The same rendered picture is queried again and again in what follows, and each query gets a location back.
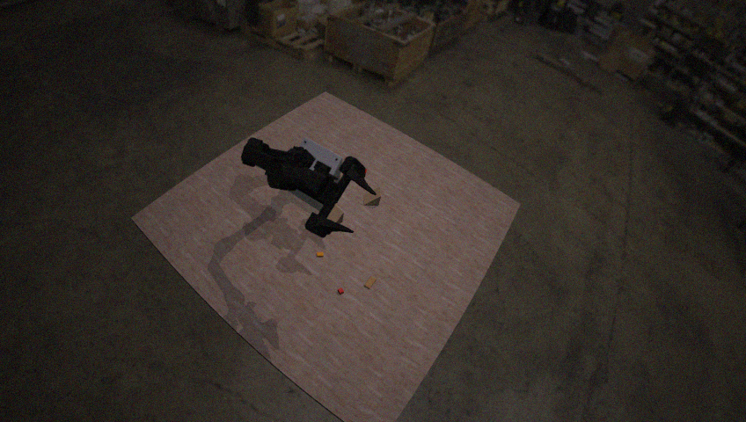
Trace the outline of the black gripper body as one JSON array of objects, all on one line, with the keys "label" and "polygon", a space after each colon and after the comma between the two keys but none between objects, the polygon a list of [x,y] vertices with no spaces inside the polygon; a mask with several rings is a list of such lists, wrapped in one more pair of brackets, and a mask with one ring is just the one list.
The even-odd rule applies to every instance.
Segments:
[{"label": "black gripper body", "polygon": [[[318,202],[323,204],[318,215],[312,212],[308,221],[304,224],[305,228],[311,233],[317,236],[320,236],[322,238],[325,238],[326,234],[316,229],[315,226],[321,216],[327,218],[327,216],[330,214],[331,210],[333,209],[334,205],[338,202],[338,200],[340,199],[340,196],[343,194],[343,192],[347,188],[347,185],[349,184],[350,180],[352,180],[347,175],[347,172],[352,164],[356,164],[363,172],[365,172],[366,168],[356,158],[353,158],[351,156],[346,157],[346,159],[344,160],[344,162],[338,169],[343,173],[342,177],[340,178],[340,181],[337,184],[331,180],[329,184],[326,186],[324,193],[322,194],[322,197],[320,196],[317,197],[315,194],[304,189],[305,193],[308,196],[312,197],[314,200],[317,200]],[[326,200],[322,200],[323,196],[325,196],[324,199]]]}]

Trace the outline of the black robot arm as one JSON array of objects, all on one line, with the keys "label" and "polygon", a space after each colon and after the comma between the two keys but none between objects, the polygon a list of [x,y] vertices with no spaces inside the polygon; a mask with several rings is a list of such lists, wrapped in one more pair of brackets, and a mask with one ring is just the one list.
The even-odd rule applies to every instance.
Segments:
[{"label": "black robot arm", "polygon": [[319,161],[314,165],[314,171],[308,169],[315,161],[315,157],[303,147],[294,146],[288,151],[281,151],[271,149],[263,140],[251,137],[244,147],[241,158],[242,164],[251,167],[256,165],[265,170],[268,184],[274,189],[299,189],[303,193],[307,190],[317,197],[322,197],[329,182],[338,179],[329,173],[331,167]]}]

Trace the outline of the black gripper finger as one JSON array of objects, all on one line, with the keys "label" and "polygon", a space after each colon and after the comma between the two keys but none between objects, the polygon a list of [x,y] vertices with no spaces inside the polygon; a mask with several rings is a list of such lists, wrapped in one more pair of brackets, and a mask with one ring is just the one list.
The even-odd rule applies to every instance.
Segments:
[{"label": "black gripper finger", "polygon": [[347,175],[359,186],[368,191],[371,194],[377,195],[365,181],[365,173],[356,165],[352,164],[349,168]]},{"label": "black gripper finger", "polygon": [[326,219],[325,217],[321,216],[315,226],[316,229],[324,232],[327,235],[330,235],[331,232],[335,231],[342,231],[342,232],[348,232],[348,233],[354,233],[353,230],[338,224],[337,222],[333,222],[331,220]]}]

